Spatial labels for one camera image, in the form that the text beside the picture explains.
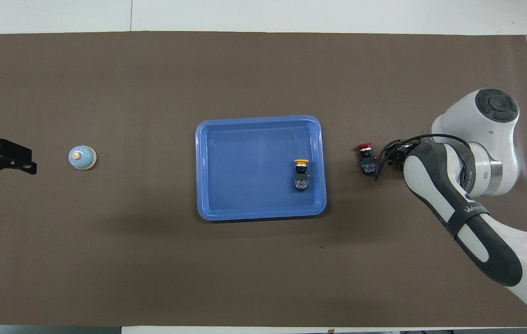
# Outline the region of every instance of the brown surface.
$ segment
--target brown surface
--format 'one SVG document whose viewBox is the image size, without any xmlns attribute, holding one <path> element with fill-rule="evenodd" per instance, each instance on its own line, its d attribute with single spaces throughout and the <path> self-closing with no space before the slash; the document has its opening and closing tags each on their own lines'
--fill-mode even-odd
<svg viewBox="0 0 527 334">
<path fill-rule="evenodd" d="M 527 231 L 522 36 L 0 35 L 0 137 L 39 166 L 0 172 L 0 324 L 527 326 L 401 173 L 375 183 L 352 150 L 417 135 L 482 87 L 520 105 L 523 170 L 480 201 Z M 202 220 L 197 125 L 299 114 L 323 129 L 325 212 Z M 91 171 L 66 159 L 79 144 Z"/>
</svg>

